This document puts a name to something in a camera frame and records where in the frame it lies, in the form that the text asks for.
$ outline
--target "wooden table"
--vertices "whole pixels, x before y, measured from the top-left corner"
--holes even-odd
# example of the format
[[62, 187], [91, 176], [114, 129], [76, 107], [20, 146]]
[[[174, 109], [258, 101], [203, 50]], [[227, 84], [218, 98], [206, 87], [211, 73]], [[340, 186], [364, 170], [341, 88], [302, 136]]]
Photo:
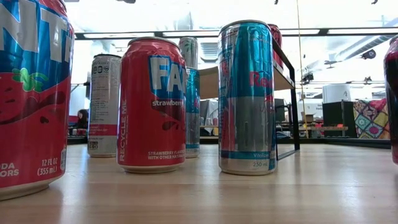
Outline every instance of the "wooden table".
[[[279, 145], [279, 151], [293, 146]], [[302, 144], [260, 177], [220, 172], [217, 145], [167, 174], [124, 173], [114, 159], [68, 147], [67, 173], [50, 188], [0, 202], [0, 223], [397, 223], [391, 152]]]

